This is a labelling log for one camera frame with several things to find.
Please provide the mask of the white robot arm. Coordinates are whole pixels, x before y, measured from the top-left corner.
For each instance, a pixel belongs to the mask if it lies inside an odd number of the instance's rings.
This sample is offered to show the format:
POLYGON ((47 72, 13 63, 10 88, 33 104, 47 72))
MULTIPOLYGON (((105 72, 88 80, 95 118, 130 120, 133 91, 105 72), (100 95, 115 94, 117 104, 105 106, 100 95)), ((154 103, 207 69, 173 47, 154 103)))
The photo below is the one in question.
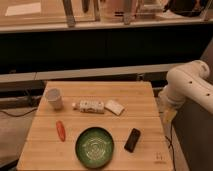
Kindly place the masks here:
POLYGON ((209 66, 202 60, 187 62, 167 72, 167 85, 158 94, 164 123, 172 122, 187 98, 213 114, 213 85, 206 81, 209 75, 209 66))

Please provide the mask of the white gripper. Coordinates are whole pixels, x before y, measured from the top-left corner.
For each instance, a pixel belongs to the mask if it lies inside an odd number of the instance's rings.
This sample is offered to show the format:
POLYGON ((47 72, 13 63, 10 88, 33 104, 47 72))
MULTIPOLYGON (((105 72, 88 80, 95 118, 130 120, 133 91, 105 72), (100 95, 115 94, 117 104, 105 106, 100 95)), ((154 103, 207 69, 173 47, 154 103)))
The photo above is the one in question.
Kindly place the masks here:
POLYGON ((158 97, 163 112, 163 123, 171 123, 177 114, 177 110, 182 106, 182 102, 179 99, 172 98, 166 87, 159 92, 158 97))

